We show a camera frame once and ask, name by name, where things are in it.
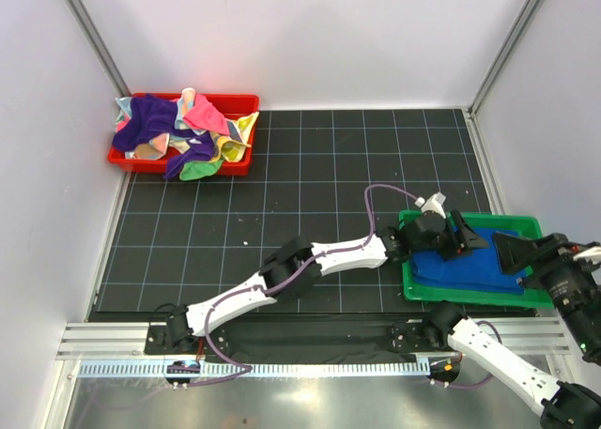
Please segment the blue towel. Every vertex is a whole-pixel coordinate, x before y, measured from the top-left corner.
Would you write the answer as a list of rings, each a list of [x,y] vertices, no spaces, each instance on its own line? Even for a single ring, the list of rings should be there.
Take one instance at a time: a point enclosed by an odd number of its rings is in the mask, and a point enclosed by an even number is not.
[[[517,283],[517,278],[523,270],[515,275],[501,272],[492,239],[495,230],[476,228],[475,231],[488,242],[486,249],[449,261],[436,252],[416,253],[409,262],[413,280],[437,288],[522,295],[524,289]]]

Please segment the pink towel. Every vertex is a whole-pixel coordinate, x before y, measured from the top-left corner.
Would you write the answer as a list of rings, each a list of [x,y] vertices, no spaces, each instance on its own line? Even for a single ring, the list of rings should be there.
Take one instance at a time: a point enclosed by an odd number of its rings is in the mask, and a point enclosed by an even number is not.
[[[229,134],[227,119],[204,95],[196,95],[193,101],[184,107],[182,119],[191,130]]]

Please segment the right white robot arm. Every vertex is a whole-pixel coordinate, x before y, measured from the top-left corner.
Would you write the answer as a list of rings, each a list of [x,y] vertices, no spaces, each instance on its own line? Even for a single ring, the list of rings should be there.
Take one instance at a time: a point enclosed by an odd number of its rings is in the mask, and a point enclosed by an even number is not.
[[[582,358],[600,362],[600,288],[593,272],[600,268],[597,242],[571,242],[564,234],[538,239],[496,233],[501,272],[530,268],[525,284],[538,284],[577,343]],[[419,334],[432,349],[450,348],[475,360],[513,391],[544,428],[597,428],[600,396],[583,385],[561,381],[534,368],[485,334],[458,308],[443,301],[426,315]]]

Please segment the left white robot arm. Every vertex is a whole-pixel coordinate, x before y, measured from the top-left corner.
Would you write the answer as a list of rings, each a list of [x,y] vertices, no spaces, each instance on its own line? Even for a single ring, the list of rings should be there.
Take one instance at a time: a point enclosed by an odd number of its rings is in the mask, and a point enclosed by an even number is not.
[[[178,354],[191,353],[200,338],[206,340],[223,323],[280,300],[296,299],[334,273],[405,263],[422,252],[451,261],[489,247],[456,209],[449,216],[442,210],[426,210],[401,227],[379,230],[372,211],[368,221],[368,234],[349,241],[318,243],[295,237],[243,283],[212,299],[177,306],[166,317],[166,343]]]

